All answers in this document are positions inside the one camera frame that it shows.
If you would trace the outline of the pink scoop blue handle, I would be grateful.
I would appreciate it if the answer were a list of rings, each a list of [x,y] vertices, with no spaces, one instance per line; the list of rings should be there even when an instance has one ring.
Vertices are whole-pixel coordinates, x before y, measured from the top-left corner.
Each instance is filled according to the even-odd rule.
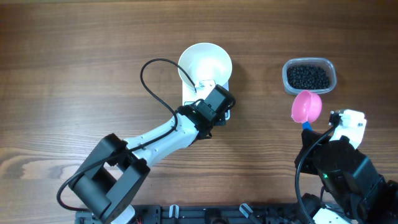
[[[294,99],[291,109],[291,118],[301,123],[303,129],[312,130],[311,124],[316,121],[322,112],[322,100],[318,94],[304,90]]]

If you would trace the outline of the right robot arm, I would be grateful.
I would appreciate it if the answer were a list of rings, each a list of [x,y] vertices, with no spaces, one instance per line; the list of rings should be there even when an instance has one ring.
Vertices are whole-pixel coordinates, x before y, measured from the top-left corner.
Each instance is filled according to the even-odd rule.
[[[360,223],[397,223],[397,182],[385,181],[347,136],[332,140],[304,129],[302,144],[295,167],[319,176],[345,215]]]

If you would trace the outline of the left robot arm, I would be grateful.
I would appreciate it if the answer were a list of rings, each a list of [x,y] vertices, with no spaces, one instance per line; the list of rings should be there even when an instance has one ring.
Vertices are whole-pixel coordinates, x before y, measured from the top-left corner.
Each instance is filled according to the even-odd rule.
[[[69,188],[86,205],[92,223],[129,223],[135,211],[131,202],[153,165],[195,141],[211,138],[211,130],[236,100],[221,85],[205,99],[180,106],[172,118],[134,138],[104,137],[68,181]]]

